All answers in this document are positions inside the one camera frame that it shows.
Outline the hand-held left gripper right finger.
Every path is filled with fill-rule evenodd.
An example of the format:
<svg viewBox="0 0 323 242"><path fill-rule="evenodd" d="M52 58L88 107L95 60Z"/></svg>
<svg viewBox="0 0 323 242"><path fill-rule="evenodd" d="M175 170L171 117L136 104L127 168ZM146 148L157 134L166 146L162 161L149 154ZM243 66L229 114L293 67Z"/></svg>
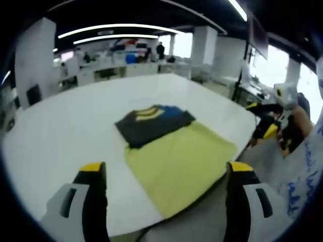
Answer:
<svg viewBox="0 0 323 242"><path fill-rule="evenodd" d="M227 163L226 241L276 241L292 224L285 200L246 163Z"/></svg>

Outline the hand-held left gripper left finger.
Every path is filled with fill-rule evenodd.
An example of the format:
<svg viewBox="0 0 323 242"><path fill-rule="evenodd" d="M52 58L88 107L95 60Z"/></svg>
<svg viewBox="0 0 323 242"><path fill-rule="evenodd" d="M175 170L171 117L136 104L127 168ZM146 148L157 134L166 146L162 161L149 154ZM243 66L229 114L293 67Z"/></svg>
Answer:
<svg viewBox="0 0 323 242"><path fill-rule="evenodd" d="M55 241L109 241L105 162L79 169L47 202L42 228Z"/></svg>

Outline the person's right hand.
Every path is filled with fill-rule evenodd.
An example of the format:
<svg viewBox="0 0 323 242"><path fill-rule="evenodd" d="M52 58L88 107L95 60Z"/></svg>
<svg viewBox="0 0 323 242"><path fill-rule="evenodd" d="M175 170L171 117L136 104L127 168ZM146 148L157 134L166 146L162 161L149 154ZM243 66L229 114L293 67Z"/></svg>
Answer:
<svg viewBox="0 0 323 242"><path fill-rule="evenodd" d="M294 106L291 109L291 116L293 116L294 120L302 118L303 108L299 105Z"/></svg>

